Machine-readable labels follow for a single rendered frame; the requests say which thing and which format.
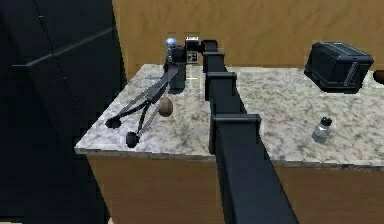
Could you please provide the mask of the black fridge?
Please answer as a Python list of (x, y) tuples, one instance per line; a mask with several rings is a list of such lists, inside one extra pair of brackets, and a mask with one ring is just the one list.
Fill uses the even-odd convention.
[(0, 0), (0, 223), (108, 224), (84, 154), (74, 147), (126, 84), (112, 0)]

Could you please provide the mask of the black toaster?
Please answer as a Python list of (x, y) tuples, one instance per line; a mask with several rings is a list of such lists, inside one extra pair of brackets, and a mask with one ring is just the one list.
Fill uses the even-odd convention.
[(343, 42), (312, 45), (304, 74), (327, 93), (356, 94), (374, 59)]

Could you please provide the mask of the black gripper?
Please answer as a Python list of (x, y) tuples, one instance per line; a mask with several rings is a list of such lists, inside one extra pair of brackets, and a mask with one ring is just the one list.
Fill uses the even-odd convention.
[(180, 94), (185, 89), (186, 80), (186, 51), (178, 41), (169, 37), (165, 41), (167, 46), (166, 61), (163, 66), (164, 73), (160, 80), (148, 89), (146, 99), (156, 103), (169, 89), (171, 94)]

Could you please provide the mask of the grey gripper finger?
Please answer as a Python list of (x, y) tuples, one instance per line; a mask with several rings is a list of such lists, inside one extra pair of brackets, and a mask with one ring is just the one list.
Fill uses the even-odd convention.
[(151, 107), (151, 103), (145, 101), (142, 106), (142, 113), (138, 122), (138, 128), (136, 132), (128, 132), (126, 134), (126, 145), (129, 148), (135, 148), (136, 145), (139, 143), (141, 136), (143, 135), (144, 132), (146, 132), (155, 119), (156, 115), (159, 112), (160, 106), (157, 106), (152, 114), (149, 116), (149, 118), (146, 118), (147, 112), (149, 108)]
[(150, 105), (150, 102), (148, 100), (144, 100), (141, 104), (136, 105), (136, 103), (143, 98), (143, 95), (139, 95), (135, 97), (133, 100), (131, 100), (126, 106), (124, 106), (115, 116), (109, 118), (105, 125), (108, 128), (119, 128), (122, 124), (121, 118), (126, 117), (128, 115), (131, 115), (141, 109), (143, 109), (146, 106)]

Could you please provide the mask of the brown egg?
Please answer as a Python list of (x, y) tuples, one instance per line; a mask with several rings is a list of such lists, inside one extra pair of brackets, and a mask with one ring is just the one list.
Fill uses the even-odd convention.
[(158, 113), (162, 117), (169, 117), (173, 113), (173, 103), (168, 97), (162, 97), (159, 100), (159, 110)]

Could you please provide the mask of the clear bottle with black cap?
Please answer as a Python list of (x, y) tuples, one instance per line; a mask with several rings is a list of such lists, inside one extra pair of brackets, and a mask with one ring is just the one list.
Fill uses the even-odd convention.
[(325, 143), (330, 135), (330, 126), (332, 124), (332, 119), (328, 117), (323, 117), (320, 122), (315, 126), (312, 139), (317, 143)]

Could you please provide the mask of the wooden counter with marble top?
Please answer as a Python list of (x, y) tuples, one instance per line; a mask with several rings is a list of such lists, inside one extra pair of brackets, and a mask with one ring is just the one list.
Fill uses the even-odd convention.
[[(384, 224), (384, 86), (356, 94), (321, 91), (297, 68), (241, 67), (237, 88), (262, 118), (261, 137), (300, 224)], [(135, 148), (96, 121), (77, 143), (111, 213), (109, 224), (224, 224), (201, 69), (187, 70), (169, 117), (156, 117)], [(332, 119), (323, 144), (312, 139)]]

